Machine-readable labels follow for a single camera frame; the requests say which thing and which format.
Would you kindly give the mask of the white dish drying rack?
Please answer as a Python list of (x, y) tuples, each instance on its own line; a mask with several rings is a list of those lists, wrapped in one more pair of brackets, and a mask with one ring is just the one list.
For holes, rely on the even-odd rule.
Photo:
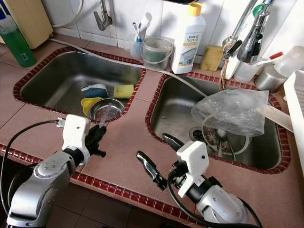
[(283, 83), (283, 89), (304, 175), (304, 70), (294, 71)]

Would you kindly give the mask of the clear plastic cup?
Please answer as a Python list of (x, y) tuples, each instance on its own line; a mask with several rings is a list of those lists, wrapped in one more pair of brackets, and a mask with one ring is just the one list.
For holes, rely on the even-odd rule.
[(241, 83), (249, 83), (261, 69), (261, 65), (255, 66), (239, 62), (234, 72), (233, 79)]

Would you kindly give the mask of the white toothpaste tube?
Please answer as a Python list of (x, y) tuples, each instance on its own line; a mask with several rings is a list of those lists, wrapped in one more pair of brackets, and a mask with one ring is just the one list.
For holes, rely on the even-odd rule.
[(150, 26), (151, 21), (152, 21), (152, 14), (149, 12), (146, 12), (144, 17), (141, 19), (141, 21), (138, 24), (139, 42), (142, 42), (145, 39), (146, 32)]

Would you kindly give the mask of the brown twine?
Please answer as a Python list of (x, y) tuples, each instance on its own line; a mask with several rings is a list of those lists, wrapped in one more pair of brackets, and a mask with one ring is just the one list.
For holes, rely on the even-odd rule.
[(219, 81), (219, 90), (224, 91), (225, 86), (226, 86), (226, 79), (225, 79), (225, 74), (226, 74), (226, 69), (227, 69), (227, 64), (228, 64), (228, 58), (229, 55), (227, 55), (228, 51), (230, 50), (230, 44), (227, 43), (222, 47), (222, 59), (224, 60), (224, 65), (222, 67), (222, 70), (220, 72), (220, 81)]

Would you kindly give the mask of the white detergent bottle yellow cap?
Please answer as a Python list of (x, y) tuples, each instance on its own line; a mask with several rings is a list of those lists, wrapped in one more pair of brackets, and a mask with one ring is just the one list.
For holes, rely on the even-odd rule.
[(174, 74), (192, 71), (195, 56), (202, 40), (206, 21), (201, 15), (202, 4), (189, 3), (185, 13), (177, 17), (177, 30), (174, 37), (174, 55), (171, 69)]

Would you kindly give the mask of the yellow plastic bowl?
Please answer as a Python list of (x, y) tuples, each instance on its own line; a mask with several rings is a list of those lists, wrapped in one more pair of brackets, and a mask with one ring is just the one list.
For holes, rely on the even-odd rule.
[(89, 110), (91, 106), (95, 104), (98, 100), (101, 100), (102, 98), (100, 97), (95, 97), (95, 98), (83, 98), (80, 102), (83, 108), (83, 113), (85, 117), (89, 117)]

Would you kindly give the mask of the green dish soap bottle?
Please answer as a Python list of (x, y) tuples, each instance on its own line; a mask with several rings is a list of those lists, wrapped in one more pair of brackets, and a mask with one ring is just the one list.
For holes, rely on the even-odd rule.
[(36, 63), (32, 50), (24, 39), (11, 15), (0, 6), (0, 37), (15, 57), (20, 67), (32, 67)]

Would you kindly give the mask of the clear plastic bucket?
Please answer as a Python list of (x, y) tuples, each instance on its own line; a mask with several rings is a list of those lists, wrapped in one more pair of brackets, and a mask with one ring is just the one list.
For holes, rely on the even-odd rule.
[(166, 70), (173, 55), (174, 42), (167, 38), (147, 37), (141, 46), (143, 66), (149, 70)]

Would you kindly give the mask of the small steel bowl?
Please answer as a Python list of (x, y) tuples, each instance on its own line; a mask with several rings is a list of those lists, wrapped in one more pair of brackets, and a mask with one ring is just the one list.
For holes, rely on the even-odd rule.
[(124, 104), (119, 100), (115, 98), (102, 98), (90, 106), (87, 116), (92, 122), (105, 124), (109, 120), (119, 117), (124, 109)]

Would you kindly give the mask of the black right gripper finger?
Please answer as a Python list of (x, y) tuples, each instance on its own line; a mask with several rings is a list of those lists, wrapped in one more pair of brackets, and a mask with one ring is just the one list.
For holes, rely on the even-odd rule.
[(158, 188), (165, 190), (167, 188), (167, 180), (160, 174), (156, 164), (142, 151), (137, 151), (136, 157)]
[(164, 139), (165, 143), (167, 145), (169, 145), (176, 152), (178, 152), (178, 150), (180, 150), (184, 146), (182, 141), (180, 141), (179, 139), (177, 139), (173, 135), (163, 133), (161, 136)]

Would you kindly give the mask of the steel sink basin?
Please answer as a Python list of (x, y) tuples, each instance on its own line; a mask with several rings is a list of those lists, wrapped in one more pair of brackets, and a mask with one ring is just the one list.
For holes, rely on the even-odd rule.
[[(156, 91), (155, 103), (150, 106), (150, 116), (146, 119), (154, 136), (163, 142), (162, 134), (177, 137), (183, 143), (192, 141), (189, 130), (200, 126), (191, 117), (191, 109), (203, 99), (189, 85), (171, 76), (161, 82)], [(278, 174), (286, 170), (292, 158), (287, 141), (287, 130), (265, 119), (265, 134), (252, 137), (252, 143), (242, 154), (219, 155), (208, 148), (210, 157), (264, 174)]]
[(138, 64), (135, 59), (98, 51), (57, 50), (14, 84), (13, 97), (57, 113), (85, 116), (83, 87), (136, 86), (146, 74)]

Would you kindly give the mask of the white bottle green cap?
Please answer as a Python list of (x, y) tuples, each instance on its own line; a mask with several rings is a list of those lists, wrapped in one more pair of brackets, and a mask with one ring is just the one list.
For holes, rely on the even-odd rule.
[(222, 42), (225, 59), (224, 78), (231, 79), (241, 64), (252, 65), (261, 50), (269, 4), (264, 0), (250, 0), (235, 26), (232, 35)]

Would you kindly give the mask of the chrome spray faucet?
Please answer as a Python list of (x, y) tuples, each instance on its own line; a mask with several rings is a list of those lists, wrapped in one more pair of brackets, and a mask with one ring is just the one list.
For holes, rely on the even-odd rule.
[(273, 1), (274, 0), (263, 0), (261, 5), (254, 7), (253, 15), (255, 19), (252, 22), (252, 27), (237, 52), (237, 59), (239, 59), (239, 61), (248, 64), (257, 61), (267, 17), (271, 15), (269, 7)]

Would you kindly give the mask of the beige water filter housing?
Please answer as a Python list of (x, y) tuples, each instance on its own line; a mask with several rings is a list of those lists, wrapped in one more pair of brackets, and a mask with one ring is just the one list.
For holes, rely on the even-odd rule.
[(41, 0), (1, 0), (31, 49), (39, 48), (54, 33)]

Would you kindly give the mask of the steel sink drain strainer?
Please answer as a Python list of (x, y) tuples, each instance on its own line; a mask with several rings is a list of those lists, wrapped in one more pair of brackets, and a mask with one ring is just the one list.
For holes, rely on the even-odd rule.
[(212, 140), (212, 132), (206, 127), (193, 127), (189, 130), (189, 137), (192, 139), (192, 141), (201, 141), (206, 143), (207, 145), (210, 145), (210, 143), (213, 142)]

